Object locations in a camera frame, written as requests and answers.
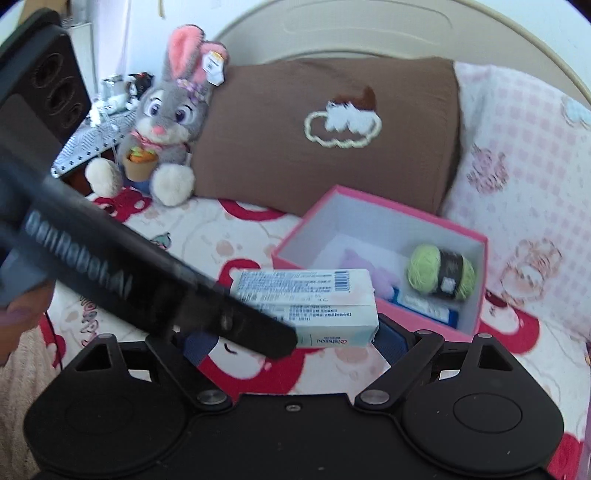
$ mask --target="pink plush toy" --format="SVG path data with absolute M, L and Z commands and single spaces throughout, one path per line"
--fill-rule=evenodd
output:
M 392 300 L 394 287 L 399 285 L 400 279 L 385 268 L 375 268 L 370 261 L 360 257 L 357 252 L 348 248 L 340 262 L 340 268 L 364 268 L 369 271 L 371 283 L 374 286 L 377 297 L 384 300 Z

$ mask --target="white tissue package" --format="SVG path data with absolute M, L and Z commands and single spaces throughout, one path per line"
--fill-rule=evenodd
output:
M 378 331 L 367 270 L 242 270 L 230 292 L 294 326 L 300 348 L 364 347 Z

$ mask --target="pink box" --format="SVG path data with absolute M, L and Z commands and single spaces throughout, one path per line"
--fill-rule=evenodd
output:
M 408 259 L 419 244 L 462 254 L 474 265 L 476 288 L 463 302 L 428 297 L 458 312 L 457 328 L 376 298 L 378 311 L 413 332 L 428 329 L 446 340 L 471 342 L 478 332 L 485 289 L 488 241 L 484 235 L 390 200 L 342 186 L 332 188 L 306 213 L 272 253 L 275 269 L 334 270 L 351 248 L 400 281 L 402 294 L 418 293 L 406 279 Z

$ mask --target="green yarn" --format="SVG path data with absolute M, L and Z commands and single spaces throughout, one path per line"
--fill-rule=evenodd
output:
M 472 263 L 462 255 L 463 271 L 456 300 L 466 300 L 476 287 L 476 273 Z M 435 245 L 419 245 L 408 263 L 407 277 L 410 286 L 423 294 L 437 290 L 441 253 Z

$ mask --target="rabbit eye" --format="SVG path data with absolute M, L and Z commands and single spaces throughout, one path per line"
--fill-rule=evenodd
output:
M 159 98 L 154 98 L 154 99 L 150 100 L 145 108 L 146 115 L 148 115 L 148 116 L 158 115 L 161 105 L 162 105 L 162 102 L 160 101 Z
M 183 105 L 175 112 L 175 118 L 178 124 L 187 125 L 193 121 L 193 109 Z

